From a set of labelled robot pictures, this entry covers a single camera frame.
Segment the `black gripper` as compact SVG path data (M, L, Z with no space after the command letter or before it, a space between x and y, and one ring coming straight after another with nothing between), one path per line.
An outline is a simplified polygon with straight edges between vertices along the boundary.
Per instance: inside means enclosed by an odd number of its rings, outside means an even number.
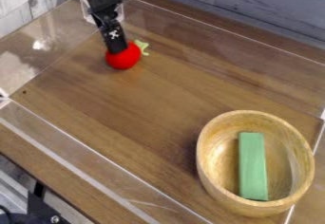
M116 15L116 7L121 4L123 0L86 0L88 11L94 25L100 28L104 43L110 54L117 54L128 48L127 39L116 19L109 16ZM102 14L100 19L93 14Z

